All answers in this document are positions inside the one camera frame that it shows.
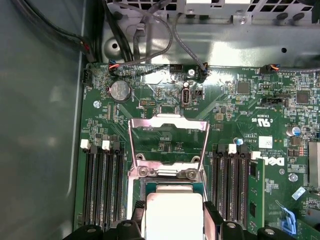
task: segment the integrated circuit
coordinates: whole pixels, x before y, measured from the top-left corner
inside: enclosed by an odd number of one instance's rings
[[[247,81],[240,81],[237,84],[236,92],[238,94],[249,94],[250,93],[250,85]]]
[[[296,103],[297,104],[308,104],[310,93],[309,91],[297,91],[296,92]]]

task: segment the screw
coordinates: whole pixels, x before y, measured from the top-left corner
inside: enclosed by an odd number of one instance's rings
[[[276,234],[275,231],[273,231],[272,229],[269,229],[269,228],[266,228],[266,229],[264,230],[264,232],[265,232],[266,234],[269,234],[269,235],[275,235],[275,234]]]
[[[247,22],[247,18],[246,18],[245,16],[243,16],[243,17],[241,17],[241,18],[239,19],[239,22],[240,22],[241,24],[245,24],[245,23]]]
[[[197,173],[194,170],[190,170],[186,173],[186,177],[188,179],[195,179],[197,177]]]
[[[189,77],[194,77],[195,74],[196,74],[196,71],[195,71],[194,69],[189,69],[189,70],[188,70],[188,76],[189,76]]]
[[[298,181],[298,176],[297,176],[297,174],[295,174],[295,173],[290,173],[290,174],[289,174],[289,181],[290,181],[290,182],[296,182],[296,181]]]
[[[236,228],[236,225],[234,223],[232,223],[232,222],[228,222],[226,225],[231,229],[235,229]]]
[[[148,175],[148,168],[146,168],[145,166],[141,167],[138,173],[141,177],[146,177]]]
[[[94,233],[95,231],[96,231],[95,228],[90,228],[90,229],[88,229],[86,232],[87,232],[87,233]]]
[[[94,101],[93,102],[93,106],[96,108],[96,109],[99,109],[101,107],[101,102],[100,101]]]

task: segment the gray cable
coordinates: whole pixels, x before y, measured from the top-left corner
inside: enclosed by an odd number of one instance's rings
[[[155,58],[155,57],[157,57],[159,55],[162,55],[162,54],[166,53],[170,49],[170,47],[172,45],[172,42],[173,42],[173,35],[172,35],[172,32],[171,32],[171,29],[170,29],[169,25],[165,21],[163,21],[160,17],[155,16],[155,15],[151,14],[150,12],[142,10],[142,9],[140,9],[138,7],[127,5],[127,4],[124,4],[124,3],[121,3],[121,2],[116,2],[116,0],[113,0],[113,3],[115,5],[118,5],[119,7],[130,9],[130,10],[134,10],[134,11],[137,11],[137,12],[141,13],[144,16],[147,16],[149,18],[153,18],[154,20],[162,23],[165,26],[165,28],[168,31],[168,33],[169,33],[169,43],[168,43],[168,45],[166,46],[165,49],[163,49],[161,51],[158,51],[158,52],[155,52],[155,53],[151,54],[150,56],[141,58],[139,60],[128,61],[128,62],[125,62],[125,63],[118,63],[119,67],[129,66],[129,65],[134,65],[134,64],[140,64],[142,62],[145,62],[145,61],[148,61],[150,59],[153,59],[153,58]]]
[[[316,67],[316,68],[280,68],[278,73],[305,73],[305,74],[311,74],[311,73],[316,73],[316,72],[320,72],[320,68]]]
[[[202,63],[202,61],[197,57],[197,55],[187,45],[184,44],[184,42],[181,40],[181,38],[178,35],[177,24],[178,24],[178,19],[180,18],[181,15],[182,15],[182,13],[178,13],[174,19],[174,23],[173,23],[173,27],[172,27],[173,36],[174,36],[175,40],[178,42],[178,44],[193,58],[193,60],[196,61],[196,63],[201,68],[201,70],[205,71],[206,68],[205,68],[204,64]]]
[[[149,9],[148,12],[151,14],[154,14],[155,12],[159,11],[160,9],[163,9],[166,7],[168,4],[170,4],[172,0],[160,0],[153,4]],[[146,24],[149,21],[149,17],[143,16],[143,18],[140,21],[140,24]],[[133,57],[134,60],[139,60],[140,59],[140,49],[139,49],[139,40],[140,37],[144,37],[145,31],[136,29],[134,36],[133,36]]]

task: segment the white label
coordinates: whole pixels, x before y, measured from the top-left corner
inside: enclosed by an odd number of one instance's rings
[[[259,136],[260,149],[272,149],[273,138],[272,136]]]
[[[258,123],[259,127],[270,128],[271,123],[273,123],[273,119],[268,118],[252,118],[251,121],[253,123]]]
[[[284,166],[285,165],[285,158],[284,157],[267,157],[267,156],[263,156],[262,157],[264,159],[264,163],[265,165],[278,165],[278,166]]]

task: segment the black cable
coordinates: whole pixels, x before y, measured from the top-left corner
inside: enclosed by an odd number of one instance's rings
[[[30,2],[29,0],[24,0],[25,3],[30,7],[30,9],[32,9],[32,11],[39,16],[39,18],[44,21],[47,25],[49,25],[51,28],[53,28],[54,30],[56,30],[57,32],[63,34],[63,35],[67,35],[67,36],[70,36],[70,37],[74,37],[74,38],[77,38],[83,42],[84,41],[84,38],[81,36],[81,35],[78,35],[78,34],[75,34],[75,33],[72,33],[72,32],[69,32],[67,30],[64,30],[62,29],[61,27],[58,27],[57,25],[55,25],[53,22],[51,22],[48,18],[46,18],[46,16],[44,16],[42,14],[42,12],[39,11],[39,9],[32,3]]]
[[[54,25],[28,0],[11,0],[11,2],[28,21],[49,34],[50,39],[54,37],[74,49],[81,50],[85,54],[87,60],[91,63],[96,61],[91,44],[88,41],[85,41],[84,37]]]
[[[110,9],[109,9],[105,0],[102,1],[102,4],[104,7],[106,20],[110,26],[110,29],[114,35],[116,42],[119,45],[122,58],[124,59],[125,62],[133,61],[134,57],[131,52],[129,42],[128,42],[125,34],[122,32],[122,30],[119,27],[117,21],[115,20],[113,14],[110,12]]]
[[[99,63],[103,61],[103,50],[102,50],[102,37],[105,21],[105,9],[103,5],[104,0],[95,0],[95,12],[93,15],[93,49],[96,56],[96,60]]]

